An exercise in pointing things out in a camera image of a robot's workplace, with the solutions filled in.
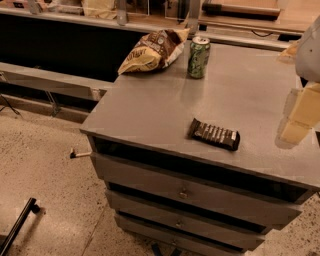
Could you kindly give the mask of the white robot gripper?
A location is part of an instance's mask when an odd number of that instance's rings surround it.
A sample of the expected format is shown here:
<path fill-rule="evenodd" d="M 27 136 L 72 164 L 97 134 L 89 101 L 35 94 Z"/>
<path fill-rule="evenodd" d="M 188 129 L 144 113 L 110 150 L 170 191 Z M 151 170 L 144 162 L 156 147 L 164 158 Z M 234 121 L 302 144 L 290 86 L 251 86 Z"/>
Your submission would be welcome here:
<path fill-rule="evenodd" d="M 280 132 L 280 139 L 291 144 L 299 144 L 320 122 L 320 16 L 298 43 L 295 69 L 299 77 L 312 82 L 293 94 L 294 104 Z"/>

